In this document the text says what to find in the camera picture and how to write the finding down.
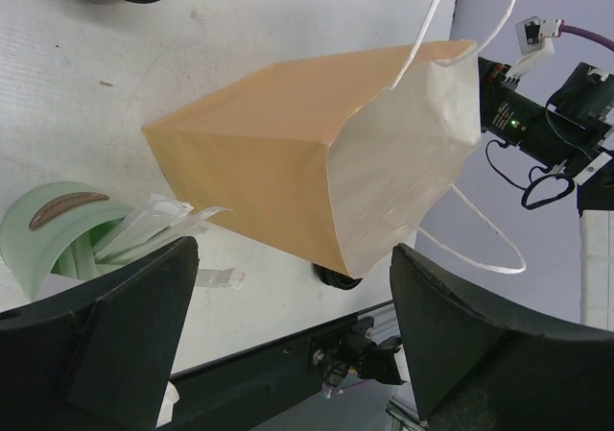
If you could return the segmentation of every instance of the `gray wall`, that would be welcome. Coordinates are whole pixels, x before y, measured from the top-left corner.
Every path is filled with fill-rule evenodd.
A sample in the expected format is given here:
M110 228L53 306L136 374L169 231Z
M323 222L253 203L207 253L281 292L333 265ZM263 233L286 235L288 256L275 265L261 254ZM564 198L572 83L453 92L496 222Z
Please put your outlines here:
M454 38L481 40L492 30L508 0L459 0ZM519 58L515 23L533 15L563 18L568 24L614 37L614 0L518 0L511 20L483 56L514 63ZM573 36L555 41L553 58L534 68L518 91L544 104L580 61L614 72L614 54ZM484 136L484 143L490 139ZM525 184L535 165L516 149L492 148L492 158L513 180ZM520 191L488 167L484 149L474 153L457 183L467 197L517 244L528 270L522 275L496 275L460 263L418 236L417 249L450 271L528 307L569 321L579 320L580 241L575 196L529 212L520 206ZM548 189L535 194L548 193ZM513 253L469 211L448 194L430 212L423 226L449 246L480 261L513 265Z

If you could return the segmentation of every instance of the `wheel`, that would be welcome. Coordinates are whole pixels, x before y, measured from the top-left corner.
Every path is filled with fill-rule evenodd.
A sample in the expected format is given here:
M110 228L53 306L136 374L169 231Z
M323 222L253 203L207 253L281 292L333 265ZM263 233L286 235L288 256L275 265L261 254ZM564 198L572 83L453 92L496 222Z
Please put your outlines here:
M348 275L342 275L320 265L314 265L314 270L319 280L324 284L341 290L352 290L362 282L362 279L352 279Z

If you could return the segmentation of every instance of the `paper bag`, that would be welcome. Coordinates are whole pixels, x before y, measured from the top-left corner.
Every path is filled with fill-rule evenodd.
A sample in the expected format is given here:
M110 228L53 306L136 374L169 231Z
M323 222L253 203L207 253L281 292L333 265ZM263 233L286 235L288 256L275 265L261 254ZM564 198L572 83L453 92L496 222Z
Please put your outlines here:
M417 229L480 144L471 41L273 64L147 126L181 201L214 223L364 277Z

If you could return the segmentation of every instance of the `black cable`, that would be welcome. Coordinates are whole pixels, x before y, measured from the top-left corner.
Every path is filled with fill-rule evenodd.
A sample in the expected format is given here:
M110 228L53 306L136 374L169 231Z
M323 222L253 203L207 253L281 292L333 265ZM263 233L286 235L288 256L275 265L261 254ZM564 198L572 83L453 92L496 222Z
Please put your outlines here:
M529 182L531 182L531 183L533 183L533 172L534 172L535 170L539 170L539 171L541 171L541 173L542 173L542 174L548 174L548 169L546 169L546 168L544 168L544 167L539 167L538 165L536 165L536 166L532 167L532 168L529 170Z
M507 181L514 188L520 189L523 192L522 200L520 201L520 204L523 207L525 207L527 210L535 210L536 208L543 207L544 205L548 205L548 204L555 203L556 201L560 201L561 199L566 198L567 196L569 196L576 189L576 183L574 182L574 179L573 179L573 177L571 175L569 175L569 174L547 174L548 169L543 168L543 167L539 167L539 166L535 166L535 167L531 168L531 170L529 171L529 180L531 181L531 184L528 187L525 188L525 187L515 183L508 176L506 176L503 172L501 172L499 169L497 169L497 167L495 167L494 164L492 163L492 161L490 160L490 155L488 153L488 148L490 147L490 145L492 143L497 143L499 145L499 147L503 148L503 149L508 146L508 145L506 145L504 143L501 143L498 140L490 140L486 144L486 148L485 148L486 160L488 161L488 164L490 164L490 167L492 167L492 170L494 170L497 173L497 175L499 175L502 179ZM543 177L541 177L541 178L539 178L537 180L533 180L532 179L532 174L533 174L533 172L535 170L541 170L544 174L547 174L547 175L545 175L545 176L543 176ZM556 196L553 196L551 198L543 199L541 201L537 201L535 203L529 204L529 196L531 195L533 190L542 181L549 180L549 179L567 180L568 181L567 188L565 188L565 190L563 192L557 194Z
M543 199L541 201L537 201L533 204L528 204L529 196L531 195L533 189L535 189L542 181L555 179L555 180L567 180L567 188L562 193L557 194L548 199ZM525 194L522 195L522 200L520 204L525 207L527 210L535 210L536 208L543 207L544 205L555 203L556 201L560 201L563 198L566 198L570 194L574 192L576 189L576 182L574 181L573 176L569 174L550 174L545 175L544 177L533 181L529 187L525 190Z
M497 175L499 175L499 177L501 177L503 180L507 181L509 184L511 184L514 188L520 189L521 191L524 191L525 188L524 186L520 186L519 184L515 183L514 181L512 181L507 175L505 175L503 172L501 172L497 167L495 167L495 164L492 163L492 161L490 160L490 154L488 153L488 148L490 148L490 145L492 143L497 143L499 145L499 148L505 149L507 146L503 143L501 143L498 140L490 140L488 142L488 144L486 144L486 149L484 150L486 153L486 160L488 161L488 163L490 164L490 167L492 167L492 170L494 170Z

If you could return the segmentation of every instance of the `paper bag handle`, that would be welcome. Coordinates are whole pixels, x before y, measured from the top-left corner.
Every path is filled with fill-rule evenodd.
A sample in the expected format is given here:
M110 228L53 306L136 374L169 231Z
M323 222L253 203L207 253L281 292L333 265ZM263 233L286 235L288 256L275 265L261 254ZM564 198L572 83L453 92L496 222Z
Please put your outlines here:
M493 271L495 273L499 273L502 275L518 275L526 271L527 263L525 262L525 259L522 256L522 253L518 250L518 248L503 234L503 232L500 229L498 229L490 220L488 220L485 217L485 215L478 209L478 207L472 204L454 184L452 185L452 190L460 197L460 199L464 202L465 205L467 205L471 210L473 210L480 217L480 219L483 222L485 222L490 227L490 229L492 229L495 232L496 235L501 237L506 242L506 244L508 244L509 247L516 253L518 258L520 259L520 268L507 268L505 266L485 265L484 263L480 263L480 262L472 260L471 258L463 255L462 253L454 251L453 249L449 248L445 244L439 242L435 237L433 237L431 234L429 234L427 231L425 231L421 227L418 227L417 229L418 232L420 232L421 234L424 234L424 236L427 239L429 239L435 245L440 247L442 250L452 253L456 258L459 258L465 263L475 266L476 268Z
M420 27L420 31L418 32L418 36L415 38L415 41L413 42L412 51L410 52L410 55L408 56L407 60L405 61L405 64L403 64L403 67L401 68L401 71L396 76L396 79L394 80L394 82L390 86L390 90L393 90L393 89L395 89L398 86L398 84L403 79L403 76L407 72L408 68L412 64L413 59L415 58L416 54L418 53L418 49L420 48L420 45L422 45L422 42L424 41L424 36L426 35L426 32L429 29L429 26L431 26L431 22L433 21L433 17L435 16L435 12L437 11L437 7L439 7L439 3L440 2L441 2L441 0L432 0L431 1L431 6L429 7L429 10L426 12L426 15L424 16L424 20L422 21L422 26ZM475 49L471 49L471 50L465 52L464 54L462 54L461 56L459 56L459 57L457 57L457 58L455 58L453 60L436 61L436 63L438 65L440 65L440 66L451 66L451 65L453 65L453 64L455 64L455 63L457 63L459 61L462 61L462 60L466 59L467 57L471 57L472 55L476 55L477 56L492 41L492 39L494 39L496 37L496 35L499 34L499 32L501 31L503 26L508 21L508 18L511 15L511 11L513 10L515 5L516 5L516 0L510 0L509 1L508 8L506 9L506 12L504 13L503 17L501 18L501 20L499 20L499 23L497 23L497 26L495 27L493 32L490 34L489 37L486 38L486 40L482 43L482 45L480 45L479 47L476 47Z

